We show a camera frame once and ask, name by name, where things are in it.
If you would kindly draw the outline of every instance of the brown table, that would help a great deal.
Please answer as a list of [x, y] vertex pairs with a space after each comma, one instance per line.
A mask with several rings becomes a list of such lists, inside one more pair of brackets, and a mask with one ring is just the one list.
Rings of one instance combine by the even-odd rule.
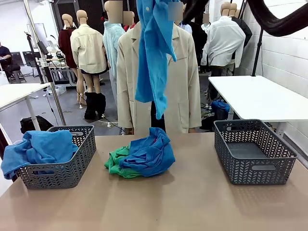
[[124, 179], [103, 166], [136, 136], [96, 137], [79, 185], [27, 190], [18, 179], [0, 198], [6, 231], [299, 231], [308, 227], [308, 173], [297, 161], [286, 185], [234, 186], [211, 133], [171, 137], [176, 162], [163, 175]]

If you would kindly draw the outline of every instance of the maroon sweater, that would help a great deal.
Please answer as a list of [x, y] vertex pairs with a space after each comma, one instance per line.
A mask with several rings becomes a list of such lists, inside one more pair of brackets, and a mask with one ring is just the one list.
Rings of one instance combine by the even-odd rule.
[[77, 65], [73, 58], [73, 52], [71, 48], [71, 35], [73, 29], [68, 28], [66, 30], [61, 30], [59, 33], [59, 48], [65, 55], [66, 64], [70, 68], [77, 68]]

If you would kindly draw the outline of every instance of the empty basket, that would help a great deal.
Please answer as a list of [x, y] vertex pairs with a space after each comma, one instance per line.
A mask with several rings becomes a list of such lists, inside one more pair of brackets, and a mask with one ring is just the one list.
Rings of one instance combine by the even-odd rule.
[[28, 189], [66, 189], [78, 185], [95, 151], [94, 126], [52, 127], [48, 131], [69, 130], [79, 149], [66, 163], [27, 165], [17, 171]]
[[215, 149], [232, 184], [285, 184], [296, 151], [260, 120], [215, 121]]

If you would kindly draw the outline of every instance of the black backpack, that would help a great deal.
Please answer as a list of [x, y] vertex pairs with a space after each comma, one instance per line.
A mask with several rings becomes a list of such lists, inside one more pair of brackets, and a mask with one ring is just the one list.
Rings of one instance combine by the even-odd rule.
[[[36, 118], [38, 119], [38, 124], [39, 124], [41, 131], [47, 131], [48, 129], [53, 127], [53, 125], [50, 122], [48, 122], [48, 120], [41, 117], [40, 115], [36, 116]], [[34, 131], [35, 130], [31, 117], [23, 118], [20, 121], [20, 125], [21, 125], [20, 131], [23, 134], [25, 134], [26, 131]]]

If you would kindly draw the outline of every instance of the basket bottom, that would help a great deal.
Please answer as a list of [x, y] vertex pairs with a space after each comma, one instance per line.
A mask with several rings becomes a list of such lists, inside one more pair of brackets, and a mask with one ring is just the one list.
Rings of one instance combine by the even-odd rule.
[[227, 146], [235, 158], [267, 158], [253, 142], [227, 143]]

